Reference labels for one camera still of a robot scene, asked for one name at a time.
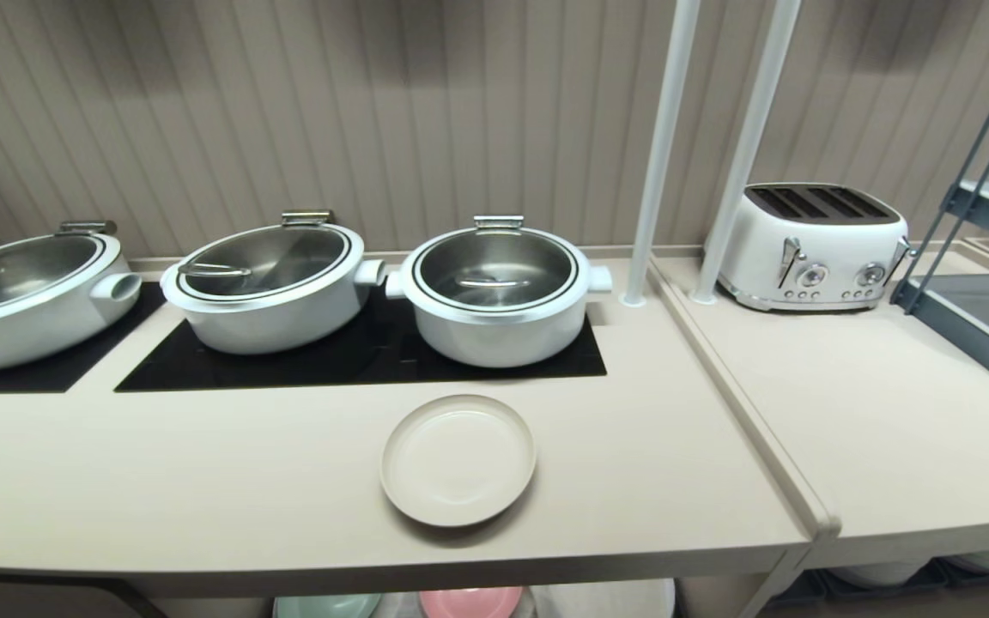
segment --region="countertop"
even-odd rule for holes
[[[67,394],[0,395],[0,571],[169,594],[243,575],[224,596],[311,574],[393,591],[768,571],[804,528],[663,301],[622,306],[628,261],[601,263],[617,292],[588,310],[609,375],[588,379],[115,394],[181,321],[162,306]],[[526,419],[537,474],[489,524],[413,524],[380,488],[382,446],[467,392]]]
[[[986,273],[988,261],[961,246],[938,273]],[[655,264],[675,290],[695,285],[698,259]],[[726,293],[711,306],[678,297],[840,515],[840,535],[817,544],[805,566],[989,548],[985,368],[886,299],[870,312],[784,314],[753,312]]]

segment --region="toaster lever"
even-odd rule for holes
[[[793,264],[803,262],[807,258],[804,250],[800,247],[800,239],[796,236],[789,236],[785,239],[785,251],[781,254],[780,271],[777,275],[777,289],[785,285],[785,279],[788,278],[789,270],[792,270]]]
[[[895,255],[891,257],[891,267],[888,269],[888,274],[883,278],[884,284],[891,281],[891,275],[899,269],[899,265],[902,264],[904,258],[909,255],[910,258],[918,257],[918,250],[910,246],[910,241],[907,241],[907,236],[902,236],[899,238],[899,242],[895,243]]]

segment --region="lid handle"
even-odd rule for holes
[[[110,220],[80,220],[64,221],[59,224],[57,236],[74,234],[115,234],[117,233],[117,222]]]
[[[247,277],[251,274],[251,270],[227,264],[189,262],[178,266],[178,274],[187,277]]]
[[[333,210],[286,210],[282,212],[282,226],[322,226],[334,222]]]
[[[517,230],[525,224],[525,217],[522,215],[475,215],[472,218],[476,227],[486,230],[491,227],[507,228],[507,230]]]
[[[503,289],[510,287],[525,287],[529,285],[524,282],[500,282],[498,279],[456,279],[456,285],[460,287],[480,288],[480,289]]]

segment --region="pot handle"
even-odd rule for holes
[[[403,277],[399,274],[399,270],[388,275],[388,285],[384,286],[384,295],[392,300],[407,298],[407,294],[403,293]]]
[[[144,278],[135,273],[106,275],[90,288],[90,300],[103,316],[123,313],[124,306],[132,306],[140,298]]]
[[[590,287],[588,288],[588,292],[613,292],[613,274],[609,272],[609,266],[590,266]]]
[[[354,283],[360,286],[379,287],[384,285],[384,279],[387,277],[388,271],[384,266],[384,259],[366,259],[357,265]]]

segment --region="white toaster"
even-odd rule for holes
[[[750,185],[719,282],[763,312],[866,309],[878,304],[908,251],[906,220],[867,193],[819,183]]]

